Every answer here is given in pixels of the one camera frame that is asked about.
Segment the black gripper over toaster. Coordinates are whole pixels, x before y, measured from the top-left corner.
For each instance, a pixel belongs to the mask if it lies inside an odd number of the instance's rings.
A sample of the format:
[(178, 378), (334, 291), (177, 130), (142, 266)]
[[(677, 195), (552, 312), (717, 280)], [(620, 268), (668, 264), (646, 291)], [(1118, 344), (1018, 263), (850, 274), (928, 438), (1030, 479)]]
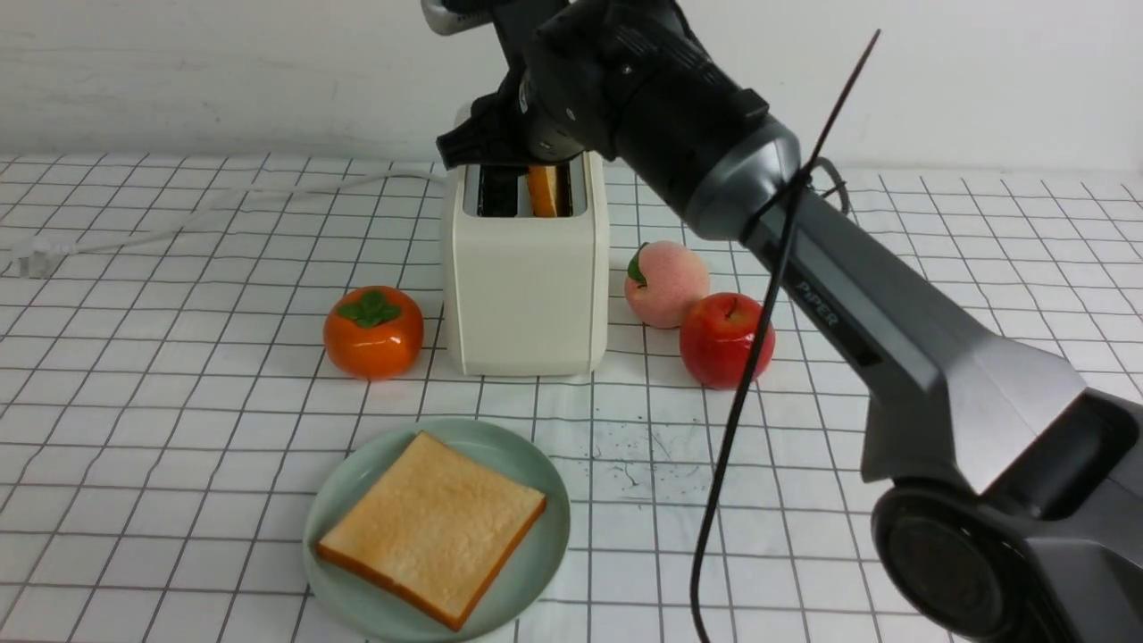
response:
[(624, 1), (499, 1), (491, 13), (509, 69), (465, 121), (437, 139), (442, 163), (528, 167), (623, 155), (616, 37)]

